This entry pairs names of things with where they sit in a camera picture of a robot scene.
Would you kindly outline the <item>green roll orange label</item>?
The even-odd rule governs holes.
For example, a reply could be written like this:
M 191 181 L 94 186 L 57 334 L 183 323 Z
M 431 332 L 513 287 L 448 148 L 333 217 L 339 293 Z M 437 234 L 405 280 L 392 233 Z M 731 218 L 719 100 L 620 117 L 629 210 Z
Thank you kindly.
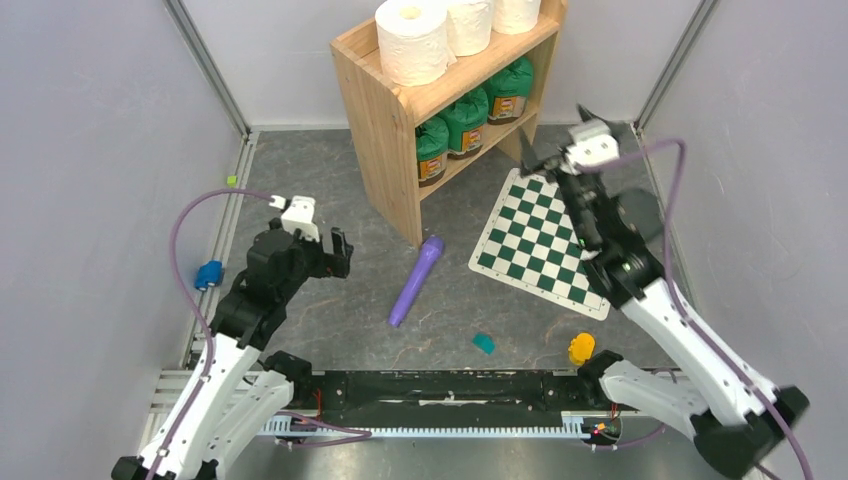
M 437 114 L 448 129 L 449 158 L 463 159 L 479 151 L 488 111 L 487 93 L 483 87 L 476 87 Z

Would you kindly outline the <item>white toilet roll front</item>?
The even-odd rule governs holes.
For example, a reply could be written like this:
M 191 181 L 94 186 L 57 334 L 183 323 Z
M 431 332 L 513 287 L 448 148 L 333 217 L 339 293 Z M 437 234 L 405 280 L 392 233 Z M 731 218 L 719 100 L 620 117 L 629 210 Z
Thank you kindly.
M 494 0 L 492 28 L 502 34 L 515 35 L 532 30 L 539 17 L 540 0 Z

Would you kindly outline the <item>white toilet roll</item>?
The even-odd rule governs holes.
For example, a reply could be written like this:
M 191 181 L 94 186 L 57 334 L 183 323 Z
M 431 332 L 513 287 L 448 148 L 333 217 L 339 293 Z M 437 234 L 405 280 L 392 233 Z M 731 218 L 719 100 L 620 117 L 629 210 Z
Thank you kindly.
M 426 85 L 456 62 L 448 44 L 444 1 L 388 0 L 377 9 L 382 72 L 404 87 Z
M 493 2 L 490 0 L 447 1 L 448 44 L 457 57 L 476 55 L 490 43 Z
M 532 30 L 539 17 L 540 0 L 494 0 L 492 28 L 502 34 L 515 35 Z

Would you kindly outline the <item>white toilet roll back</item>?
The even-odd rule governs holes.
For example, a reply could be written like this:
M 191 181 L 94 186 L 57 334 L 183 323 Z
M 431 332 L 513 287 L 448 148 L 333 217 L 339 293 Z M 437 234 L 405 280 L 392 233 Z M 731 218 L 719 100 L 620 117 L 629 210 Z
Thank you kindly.
M 382 72 L 404 87 L 426 85 L 456 62 L 448 44 L 444 1 L 388 0 L 377 9 Z

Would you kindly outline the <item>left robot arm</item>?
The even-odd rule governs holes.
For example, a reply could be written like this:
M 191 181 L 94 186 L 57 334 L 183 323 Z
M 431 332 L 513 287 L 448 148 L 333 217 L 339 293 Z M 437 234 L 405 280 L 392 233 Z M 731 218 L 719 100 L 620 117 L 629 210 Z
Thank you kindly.
M 114 479 L 223 479 L 260 428 L 285 406 L 314 394 L 308 361 L 271 355 L 238 402 L 237 387 L 285 321 L 287 304 L 310 278 L 345 278 L 353 246 L 332 228 L 332 250 L 273 220 L 246 254 L 246 267 L 220 300 L 204 348 L 174 409 L 153 440 L 117 460 Z

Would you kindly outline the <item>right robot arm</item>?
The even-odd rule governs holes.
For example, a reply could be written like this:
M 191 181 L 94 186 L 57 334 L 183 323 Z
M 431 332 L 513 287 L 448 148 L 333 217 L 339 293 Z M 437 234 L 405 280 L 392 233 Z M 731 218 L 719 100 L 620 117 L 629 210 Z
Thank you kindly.
M 643 151 L 624 154 L 625 126 L 586 108 L 566 143 L 541 158 L 520 136 L 520 171 L 554 184 L 590 286 L 646 332 L 685 375 L 664 380 L 605 350 L 578 370 L 577 392 L 591 408 L 625 405 L 687 437 L 718 474 L 741 479 L 760 470 L 776 447 L 799 442 L 793 429 L 809 407 L 795 386 L 777 386 L 745 362 L 688 303 L 673 277 L 672 254 L 656 257 L 651 241 L 670 238 L 673 205 L 644 189 L 611 194 L 603 174 Z

